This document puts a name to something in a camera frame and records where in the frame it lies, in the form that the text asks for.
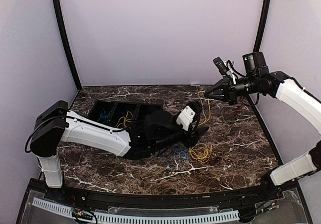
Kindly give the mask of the black three-compartment bin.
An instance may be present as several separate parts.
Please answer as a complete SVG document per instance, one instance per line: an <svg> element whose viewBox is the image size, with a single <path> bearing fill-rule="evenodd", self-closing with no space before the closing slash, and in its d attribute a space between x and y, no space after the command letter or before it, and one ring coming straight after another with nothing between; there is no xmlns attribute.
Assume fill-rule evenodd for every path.
<svg viewBox="0 0 321 224"><path fill-rule="evenodd" d="M88 118L110 127L126 128L134 122L144 120L146 115L162 109L162 104L98 100Z"/></svg>

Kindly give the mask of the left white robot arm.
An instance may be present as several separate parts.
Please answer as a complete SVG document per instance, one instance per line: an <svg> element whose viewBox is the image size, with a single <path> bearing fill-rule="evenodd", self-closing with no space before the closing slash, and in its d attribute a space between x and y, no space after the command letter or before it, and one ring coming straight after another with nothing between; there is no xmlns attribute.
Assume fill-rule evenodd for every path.
<svg viewBox="0 0 321 224"><path fill-rule="evenodd" d="M63 185L57 152L60 142L82 144L125 159L140 160L176 143L194 147L209 129L200 124L200 117L200 104L189 102L176 115L159 109L117 128L80 116L68 109L66 101L60 100L37 117L25 152L37 156L51 194L60 202L66 202L71 191Z"/></svg>

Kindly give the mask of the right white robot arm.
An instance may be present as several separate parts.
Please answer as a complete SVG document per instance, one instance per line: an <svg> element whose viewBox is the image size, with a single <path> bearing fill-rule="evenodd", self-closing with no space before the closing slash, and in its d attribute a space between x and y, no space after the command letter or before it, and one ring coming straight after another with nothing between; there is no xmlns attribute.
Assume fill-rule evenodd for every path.
<svg viewBox="0 0 321 224"><path fill-rule="evenodd" d="M282 71L270 72L262 52L242 57L246 75L237 77L231 61L220 57L213 60L222 79L207 90L206 98L237 104L239 96L269 95L287 104L320 132L320 100L310 94L298 81ZM266 201L275 196L279 188L292 180L320 171L320 143L301 156L267 172L260 179L256 197Z"/></svg>

